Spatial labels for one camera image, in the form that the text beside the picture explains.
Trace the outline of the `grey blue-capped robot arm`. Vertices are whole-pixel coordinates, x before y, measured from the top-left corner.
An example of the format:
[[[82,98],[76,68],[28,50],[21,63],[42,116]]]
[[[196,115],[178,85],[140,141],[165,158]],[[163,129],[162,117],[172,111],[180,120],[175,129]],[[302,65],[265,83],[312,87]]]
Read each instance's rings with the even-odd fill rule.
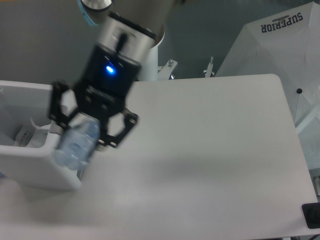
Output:
[[[172,0],[82,0],[88,18],[100,26],[85,68],[74,84],[55,81],[48,118],[62,139],[71,121],[84,114],[98,121],[96,145],[116,148],[139,120],[126,98],[174,5]]]

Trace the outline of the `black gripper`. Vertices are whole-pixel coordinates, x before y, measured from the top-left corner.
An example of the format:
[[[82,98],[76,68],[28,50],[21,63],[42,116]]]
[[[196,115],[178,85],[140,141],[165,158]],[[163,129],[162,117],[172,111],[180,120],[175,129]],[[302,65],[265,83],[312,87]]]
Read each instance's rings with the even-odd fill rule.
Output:
[[[79,82],[70,85],[62,80],[52,83],[47,117],[54,121],[60,140],[71,129],[70,123],[80,113],[101,120],[96,150],[117,148],[139,122],[139,116],[130,111],[126,97],[141,69],[141,65],[121,58],[96,45]],[[75,107],[67,114],[63,111],[63,95],[72,91]],[[109,118],[121,113],[123,128],[116,135],[108,134]]]

